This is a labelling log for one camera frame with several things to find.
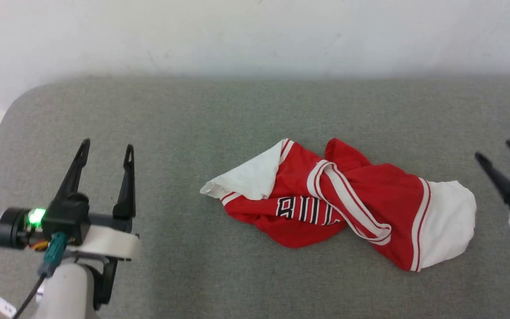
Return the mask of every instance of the teal connector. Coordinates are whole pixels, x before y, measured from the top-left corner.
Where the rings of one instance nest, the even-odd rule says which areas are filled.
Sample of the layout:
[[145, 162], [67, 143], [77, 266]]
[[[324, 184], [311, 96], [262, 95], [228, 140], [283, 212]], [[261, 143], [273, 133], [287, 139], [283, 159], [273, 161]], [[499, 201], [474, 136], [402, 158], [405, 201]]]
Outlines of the teal connector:
[[52, 277], [54, 271], [62, 262], [62, 256], [68, 244], [68, 236], [64, 233], [56, 233], [53, 235], [41, 266], [37, 270], [39, 276]]

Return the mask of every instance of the green led light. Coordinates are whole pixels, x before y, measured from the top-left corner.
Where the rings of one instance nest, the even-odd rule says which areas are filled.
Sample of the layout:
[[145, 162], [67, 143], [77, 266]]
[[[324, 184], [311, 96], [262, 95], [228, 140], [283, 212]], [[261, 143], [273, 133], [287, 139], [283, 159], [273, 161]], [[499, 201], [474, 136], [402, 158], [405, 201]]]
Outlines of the green led light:
[[46, 210], [43, 210], [43, 208], [35, 208], [33, 212], [29, 214], [29, 224], [36, 227], [40, 226], [45, 212]]

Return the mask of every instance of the red jersey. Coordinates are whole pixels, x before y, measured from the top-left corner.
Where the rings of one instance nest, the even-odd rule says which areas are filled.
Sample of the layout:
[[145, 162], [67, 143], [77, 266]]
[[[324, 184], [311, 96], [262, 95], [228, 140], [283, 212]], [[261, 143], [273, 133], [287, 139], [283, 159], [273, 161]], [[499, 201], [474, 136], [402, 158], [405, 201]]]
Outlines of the red jersey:
[[299, 248], [349, 226], [403, 270], [461, 254], [473, 236], [475, 199], [457, 182], [427, 182], [372, 165], [338, 139], [324, 158], [285, 139], [206, 184], [229, 216]]

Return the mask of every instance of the gray table surface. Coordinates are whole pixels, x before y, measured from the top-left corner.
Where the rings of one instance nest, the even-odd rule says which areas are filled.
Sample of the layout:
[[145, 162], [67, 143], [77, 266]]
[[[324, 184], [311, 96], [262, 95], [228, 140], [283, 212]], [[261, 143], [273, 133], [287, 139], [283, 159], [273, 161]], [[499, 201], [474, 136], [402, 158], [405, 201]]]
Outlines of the gray table surface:
[[[473, 158], [482, 151], [510, 176], [510, 79], [39, 87], [0, 127], [0, 212], [46, 206], [86, 137], [80, 190], [95, 212], [111, 211], [125, 145], [135, 147], [143, 255], [118, 268], [105, 319], [510, 318], [508, 212]], [[338, 137], [374, 163], [459, 180], [478, 203], [469, 248], [420, 273], [399, 270], [349, 230], [288, 249], [198, 193], [284, 137], [318, 154]], [[19, 305], [40, 259], [0, 250], [0, 296]]]

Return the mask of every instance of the black lettering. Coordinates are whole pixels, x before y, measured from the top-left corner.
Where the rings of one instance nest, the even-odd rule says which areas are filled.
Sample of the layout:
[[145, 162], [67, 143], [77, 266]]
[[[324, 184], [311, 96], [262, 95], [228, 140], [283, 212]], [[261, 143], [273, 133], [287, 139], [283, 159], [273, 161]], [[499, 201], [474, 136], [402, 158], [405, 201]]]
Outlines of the black lettering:
[[300, 215], [298, 220], [305, 222], [306, 221], [306, 210], [308, 209], [308, 197], [300, 196]]
[[332, 206], [326, 206], [326, 215], [324, 216], [324, 223], [322, 226], [330, 225], [330, 220], [332, 219]]
[[277, 202], [277, 216], [293, 218], [296, 198], [283, 197]]
[[320, 200], [318, 198], [312, 198], [312, 217], [310, 218], [310, 222], [312, 224], [318, 224], [318, 214], [320, 213]]

